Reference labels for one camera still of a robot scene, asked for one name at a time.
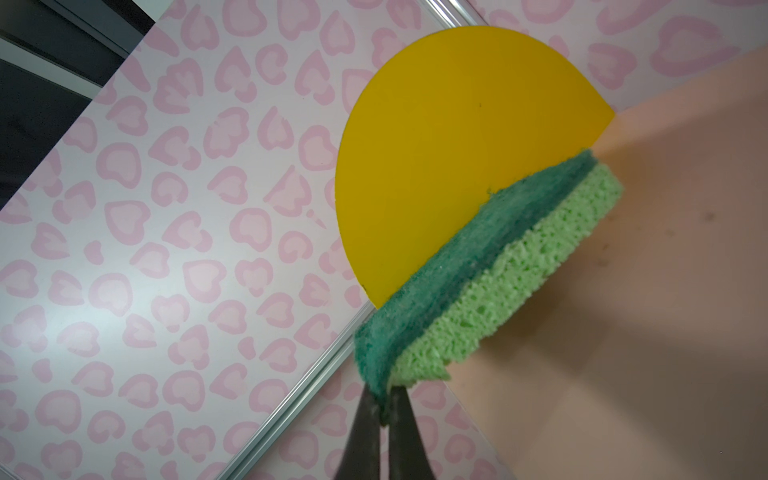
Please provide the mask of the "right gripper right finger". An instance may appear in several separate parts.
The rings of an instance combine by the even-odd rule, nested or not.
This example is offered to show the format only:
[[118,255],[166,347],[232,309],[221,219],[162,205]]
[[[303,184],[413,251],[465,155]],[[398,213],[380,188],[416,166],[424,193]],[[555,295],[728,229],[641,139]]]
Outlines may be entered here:
[[389,479],[435,480],[407,389],[393,387],[389,398]]

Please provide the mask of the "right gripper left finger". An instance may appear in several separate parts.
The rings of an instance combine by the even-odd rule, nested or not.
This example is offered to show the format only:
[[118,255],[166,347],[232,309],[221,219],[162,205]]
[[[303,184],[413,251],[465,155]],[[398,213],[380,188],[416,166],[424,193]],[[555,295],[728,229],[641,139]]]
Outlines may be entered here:
[[380,405],[364,386],[335,480],[380,479]]

